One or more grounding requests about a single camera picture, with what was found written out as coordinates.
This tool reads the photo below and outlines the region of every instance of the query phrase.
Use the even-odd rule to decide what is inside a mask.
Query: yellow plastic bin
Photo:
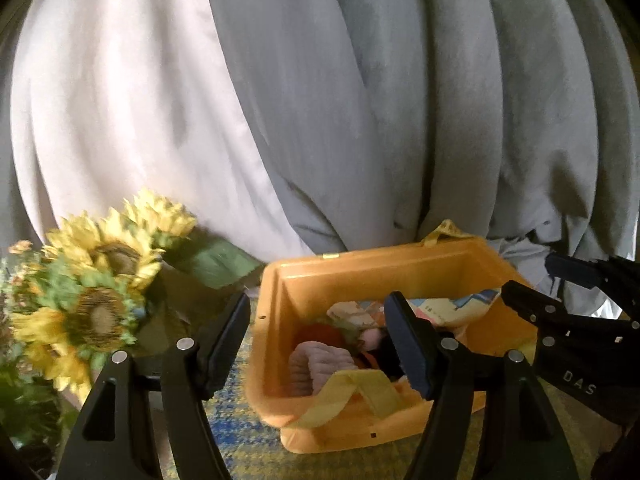
[[[449,240],[429,248],[392,248],[325,254],[274,262],[262,279],[246,396],[270,426],[281,428],[286,449],[314,453],[373,446],[421,433],[431,402],[408,384],[396,383],[404,409],[381,420],[361,396],[353,396],[340,415],[312,430],[283,428],[308,409],[312,397],[288,397],[288,359],[293,336],[337,301],[382,300],[399,290],[406,298],[461,298],[507,280],[526,283],[480,238]],[[475,352],[503,355],[536,338],[536,329],[498,300],[466,329]],[[484,407],[476,394],[474,409]]]

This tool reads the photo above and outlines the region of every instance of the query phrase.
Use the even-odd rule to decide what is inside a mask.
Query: yellow strap
[[[340,370],[314,396],[313,403],[298,420],[285,428],[318,428],[336,417],[354,393],[362,394],[369,409],[385,418],[402,406],[400,395],[382,370]]]
[[[438,239],[441,236],[448,238],[476,238],[475,235],[470,235],[457,228],[457,226],[451,220],[443,220],[442,223],[431,231],[422,240],[422,244],[425,247],[432,247],[438,243]]]

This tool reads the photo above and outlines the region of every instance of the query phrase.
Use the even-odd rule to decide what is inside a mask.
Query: artificial sunflower
[[[26,251],[31,250],[33,244],[28,240],[20,240],[11,247],[9,247],[9,254],[23,254]]]
[[[110,268],[114,274],[132,276],[131,286],[144,290],[160,270],[162,251],[152,247],[152,237],[142,229],[133,233],[113,208],[100,223],[86,212],[62,219],[62,227],[50,230],[47,238],[46,256],[64,253],[78,274],[91,266]]]
[[[11,272],[6,263],[0,270],[0,293],[5,306],[11,312],[23,314],[37,309],[35,295],[40,291],[38,280],[46,268],[41,264],[41,254],[26,250],[19,254],[20,261]]]
[[[87,267],[77,275],[65,270],[65,256],[52,264],[52,276],[32,314],[11,314],[16,341],[26,344],[24,355],[58,390],[69,387],[79,399],[91,389],[91,369],[99,370],[107,355],[135,343],[144,300],[129,288],[130,278],[110,270]]]
[[[124,201],[125,215],[153,237],[156,247],[171,249],[186,238],[196,225],[196,218],[180,203],[173,203],[148,189]]]

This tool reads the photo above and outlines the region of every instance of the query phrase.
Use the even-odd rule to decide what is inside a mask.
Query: silver bolt head
[[[442,340],[440,341],[440,345],[447,350],[455,350],[456,348],[458,348],[458,346],[460,346],[460,343],[458,343],[455,339],[453,339],[452,337],[443,337]]]
[[[118,350],[117,352],[114,352],[113,355],[111,356],[111,361],[113,361],[117,365],[119,365],[121,362],[124,362],[126,360],[127,360],[127,353],[124,350]]]
[[[195,341],[190,337],[183,337],[182,339],[178,339],[178,342],[175,344],[178,350],[188,350],[195,344]]]
[[[520,350],[509,350],[507,356],[514,363],[521,363],[524,361],[524,354]]]

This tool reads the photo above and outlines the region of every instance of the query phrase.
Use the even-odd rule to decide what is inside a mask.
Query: pink fabric item
[[[380,346],[385,331],[381,328],[367,328],[358,338],[358,350],[371,352]]]
[[[289,356],[291,395],[316,395],[334,372],[357,368],[353,357],[344,348],[318,341],[300,343]]]

